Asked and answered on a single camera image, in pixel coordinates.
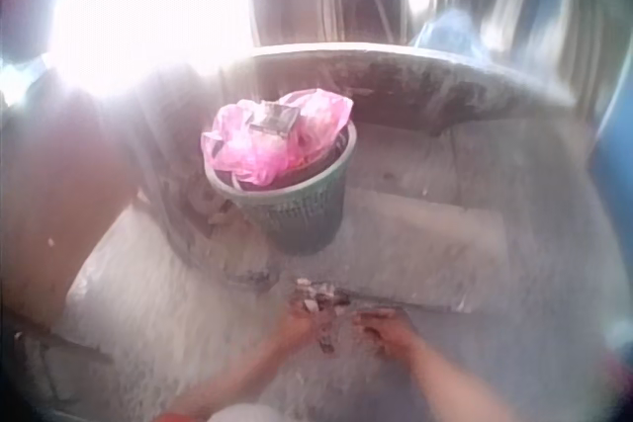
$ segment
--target hand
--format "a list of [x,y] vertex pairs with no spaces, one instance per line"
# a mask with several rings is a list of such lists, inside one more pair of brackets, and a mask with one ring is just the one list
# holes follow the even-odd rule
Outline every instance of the hand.
[[387,356],[407,364],[421,341],[407,314],[399,308],[359,311],[354,316],[354,325],[378,343]]
[[333,308],[310,313],[302,300],[293,300],[279,322],[274,339],[284,350],[296,351],[315,339],[334,317]]

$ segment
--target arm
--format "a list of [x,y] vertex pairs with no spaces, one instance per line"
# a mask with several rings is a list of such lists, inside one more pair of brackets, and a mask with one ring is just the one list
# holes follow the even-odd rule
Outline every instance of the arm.
[[245,360],[187,389],[166,412],[207,420],[225,407],[256,398],[288,357],[310,343],[330,317],[325,311],[310,315],[299,304],[293,305],[277,331]]
[[405,363],[441,422],[516,422],[518,419],[483,381],[460,370],[428,346],[406,314],[394,309],[359,313],[355,324]]

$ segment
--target pink plastic bag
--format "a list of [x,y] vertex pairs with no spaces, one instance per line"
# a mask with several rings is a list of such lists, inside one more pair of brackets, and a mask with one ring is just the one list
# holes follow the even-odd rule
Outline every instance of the pink plastic bag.
[[[232,172],[242,182],[266,186],[285,173],[322,157],[347,125],[353,102],[322,89],[296,91],[278,103],[300,108],[286,138],[249,128],[252,113],[263,106],[249,100],[222,107],[213,129],[203,132],[205,160],[216,170]],[[213,156],[217,142],[224,145]]]

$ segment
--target plastic bag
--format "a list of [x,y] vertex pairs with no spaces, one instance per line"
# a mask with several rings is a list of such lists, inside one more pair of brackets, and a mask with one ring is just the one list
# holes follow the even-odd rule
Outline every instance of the plastic bag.
[[[248,126],[252,115],[261,113],[262,103],[241,100],[228,104],[218,111],[212,130],[202,134],[207,163],[232,172],[239,181],[269,185],[326,154],[347,125],[353,105],[351,99],[322,89],[296,91],[277,102],[300,109],[287,137]],[[219,142],[222,147],[217,150]]]
[[422,28],[412,46],[458,53],[479,60],[490,59],[470,16],[461,10],[447,10]]

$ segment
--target dusty floor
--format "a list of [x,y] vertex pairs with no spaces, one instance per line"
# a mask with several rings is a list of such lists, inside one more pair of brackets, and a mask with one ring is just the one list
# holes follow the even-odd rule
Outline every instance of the dusty floor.
[[[385,170],[375,167],[377,175],[367,177],[358,155],[350,186],[499,213],[507,278],[488,289],[494,304],[469,315],[413,312],[411,318],[429,342],[520,414],[589,420],[599,409],[603,335],[626,315],[628,285],[587,176],[543,125],[468,124],[421,139],[407,145],[421,154],[413,175],[387,157],[380,162]],[[403,153],[395,138],[387,144],[395,156]],[[358,261],[350,264],[364,263]],[[70,408],[94,420],[150,419],[180,388],[214,374],[271,329],[283,284],[296,271],[287,263],[280,284],[263,295],[225,288],[184,266],[149,215],[126,209],[83,266],[56,327],[99,347],[114,365],[52,354],[60,390],[81,398]],[[315,421],[427,420],[408,376],[368,348],[358,350],[348,330],[340,328],[336,357],[306,350],[262,400]]]

